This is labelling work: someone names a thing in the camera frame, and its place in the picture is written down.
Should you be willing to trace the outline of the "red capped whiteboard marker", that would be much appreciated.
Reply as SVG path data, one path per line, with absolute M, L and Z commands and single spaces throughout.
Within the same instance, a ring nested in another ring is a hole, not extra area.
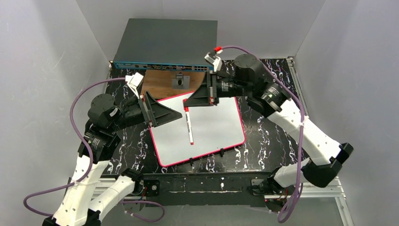
M 191 145 L 194 145 L 193 134 L 192 134 L 192 125 L 191 125 L 191 119 L 190 119 L 189 108 L 188 108 L 188 107 L 184 107 L 184 111 L 185 111 L 186 120 L 187 120 L 189 141 L 190 141 L 190 144 L 191 144 Z

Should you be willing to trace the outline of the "pink framed whiteboard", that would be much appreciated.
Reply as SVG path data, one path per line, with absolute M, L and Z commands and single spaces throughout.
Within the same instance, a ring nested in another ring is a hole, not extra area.
M 178 120 L 150 128 L 162 167 L 229 149 L 246 141 L 238 101 L 234 97 L 222 98 L 216 106 L 190 107 L 193 136 L 190 140 L 183 100 L 191 94 L 188 92 L 159 100 L 162 105 L 182 114 Z

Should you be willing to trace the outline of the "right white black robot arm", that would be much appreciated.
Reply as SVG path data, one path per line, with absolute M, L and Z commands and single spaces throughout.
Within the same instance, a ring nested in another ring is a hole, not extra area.
M 309 120 L 293 96 L 269 78 L 259 59 L 251 54 L 236 57 L 233 76 L 221 71 L 219 57 L 209 54 L 205 59 L 215 69 L 205 74 L 200 87 L 184 101 L 185 108 L 216 106 L 220 98 L 245 97 L 252 110 L 281 127 L 308 154 L 306 159 L 276 168 L 264 181 L 251 185 L 252 193 L 278 194 L 301 182 L 324 188 L 337 177 L 353 146 L 333 140 Z

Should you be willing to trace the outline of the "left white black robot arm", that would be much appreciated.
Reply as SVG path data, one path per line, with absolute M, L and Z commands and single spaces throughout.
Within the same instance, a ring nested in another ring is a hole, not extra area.
M 104 217 L 125 196 L 134 192 L 141 173 L 128 169 L 99 196 L 94 191 L 113 153 L 120 144 L 118 131 L 145 123 L 158 127 L 182 117 L 181 113 L 166 107 L 149 93 L 134 97 L 125 107 L 118 106 L 110 94 L 96 96 L 88 111 L 89 120 L 81 135 L 72 185 L 67 188 L 58 210 L 46 218 L 45 226 L 99 226 Z

